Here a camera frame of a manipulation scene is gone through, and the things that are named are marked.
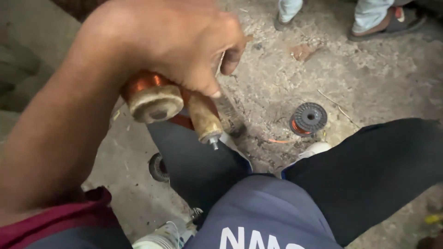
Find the concrete floor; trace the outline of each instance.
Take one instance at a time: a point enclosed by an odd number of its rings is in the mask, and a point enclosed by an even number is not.
[[[274,0],[222,0],[221,6],[237,13],[245,33],[254,35],[235,77],[218,79],[247,120],[248,136],[239,148],[257,172],[287,165],[314,140],[337,145],[357,126],[402,117],[442,117],[443,32],[435,23],[400,38],[350,43],[346,32],[352,25],[352,3],[308,1],[284,32],[272,26]],[[42,59],[40,72],[19,84],[9,99],[8,108],[20,111],[61,62],[80,24],[47,0],[4,0],[0,10],[5,10],[0,27],[7,27],[12,37]],[[299,62],[290,48],[303,43],[322,48]],[[337,102],[355,124],[318,90]],[[328,113],[328,124],[315,139],[300,139],[287,125],[304,101],[319,103]],[[151,179],[147,162],[156,152],[144,125],[133,122],[124,106],[86,184],[110,189],[112,207],[132,241],[167,220],[189,216],[186,204],[167,184]],[[419,238],[439,229],[424,225],[423,218],[442,207],[442,197],[440,186],[431,188],[349,248],[413,248]]]

